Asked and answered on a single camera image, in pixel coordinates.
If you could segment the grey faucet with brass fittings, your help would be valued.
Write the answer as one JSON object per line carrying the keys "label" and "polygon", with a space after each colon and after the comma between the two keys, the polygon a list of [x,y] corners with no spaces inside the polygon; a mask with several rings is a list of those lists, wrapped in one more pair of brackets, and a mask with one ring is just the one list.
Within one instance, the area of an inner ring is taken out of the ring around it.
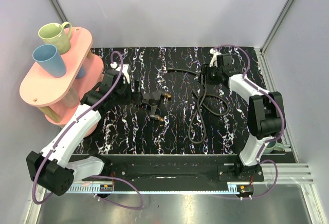
{"label": "grey faucet with brass fittings", "polygon": [[158,120],[160,122],[164,121],[160,115],[156,114],[157,107],[160,103],[161,98],[170,99],[171,95],[168,92],[163,90],[154,91],[151,93],[142,94],[142,103],[148,105],[150,109],[150,118],[154,120]]}

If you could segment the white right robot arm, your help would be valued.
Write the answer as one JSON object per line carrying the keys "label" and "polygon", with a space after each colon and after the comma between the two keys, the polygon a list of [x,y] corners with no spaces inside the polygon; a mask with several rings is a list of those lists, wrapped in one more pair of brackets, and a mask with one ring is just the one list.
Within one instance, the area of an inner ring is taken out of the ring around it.
{"label": "white right robot arm", "polygon": [[231,55],[210,50],[209,64],[203,64],[203,82],[222,84],[248,102],[248,140],[228,171],[239,181],[255,178],[260,169],[260,159],[269,143],[277,141],[285,130],[282,95],[269,92],[253,83],[245,74],[234,69]]}

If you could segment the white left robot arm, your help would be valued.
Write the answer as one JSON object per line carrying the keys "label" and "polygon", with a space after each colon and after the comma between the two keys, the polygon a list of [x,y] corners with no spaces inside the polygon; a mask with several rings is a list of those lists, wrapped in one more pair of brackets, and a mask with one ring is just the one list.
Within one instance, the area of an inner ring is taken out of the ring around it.
{"label": "white left robot arm", "polygon": [[130,67],[123,64],[107,70],[98,82],[82,98],[74,115],[60,133],[39,153],[31,151],[27,167],[33,189],[40,185],[61,196],[79,180],[97,177],[107,180],[112,174],[111,161],[98,154],[70,162],[70,158],[87,135],[102,118],[102,113],[114,105],[140,104],[142,95],[131,90]]}

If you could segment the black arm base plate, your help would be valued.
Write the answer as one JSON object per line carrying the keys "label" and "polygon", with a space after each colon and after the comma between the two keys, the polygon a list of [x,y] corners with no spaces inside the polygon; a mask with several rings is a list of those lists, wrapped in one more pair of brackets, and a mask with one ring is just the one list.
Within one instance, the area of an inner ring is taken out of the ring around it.
{"label": "black arm base plate", "polygon": [[209,163],[112,163],[101,173],[104,176],[118,176],[126,180],[142,178],[205,178],[219,182],[263,182],[264,175],[260,166],[250,172],[237,175],[232,165]]}

